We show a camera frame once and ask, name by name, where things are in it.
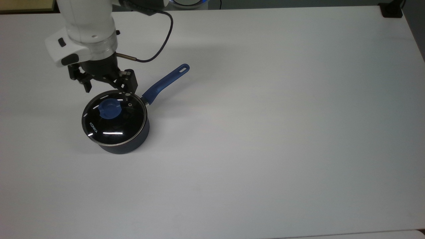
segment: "black cable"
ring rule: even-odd
[[[168,31],[167,37],[165,38],[165,41],[162,44],[161,48],[159,49],[159,51],[153,57],[151,57],[150,59],[147,59],[147,60],[139,60],[139,59],[136,58],[135,61],[137,61],[137,62],[145,63],[145,62],[150,62],[153,59],[155,59],[159,55],[159,53],[161,53],[162,49],[164,49],[165,44],[167,44],[168,38],[170,38],[171,31],[173,30],[173,23],[174,23],[173,17],[166,11],[156,11],[156,12],[160,13],[160,14],[167,15],[170,18],[170,30]]]

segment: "table surface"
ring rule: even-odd
[[[278,238],[425,227],[425,63],[379,7],[179,11],[153,62],[119,59],[150,135],[113,155],[81,129],[92,92],[55,68],[59,14],[0,16],[2,238]],[[151,57],[165,16],[113,13]]]
[[[52,11],[54,0],[1,0],[0,12]]]

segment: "saucepan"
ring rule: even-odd
[[[146,106],[167,86],[189,71],[183,64],[151,86],[139,97],[118,90],[103,92],[85,107],[81,124],[89,139],[113,154],[137,149],[149,134]]]

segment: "pot handle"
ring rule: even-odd
[[[173,83],[175,80],[180,78],[182,75],[184,75],[186,72],[188,72],[190,69],[188,64],[183,64],[179,67],[177,67],[174,71],[170,72],[168,75],[166,75],[164,78],[160,79],[157,83],[155,83],[153,86],[151,86],[143,95],[142,97],[150,104],[155,100],[155,98],[158,96],[158,94],[165,89],[165,87],[169,86],[171,83]]]

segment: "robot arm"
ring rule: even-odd
[[[116,59],[117,33],[112,4],[147,15],[161,11],[168,0],[57,0],[65,27],[45,40],[56,66],[68,66],[70,78],[91,89],[91,79],[109,83],[125,93],[137,88],[134,72],[120,71]]]

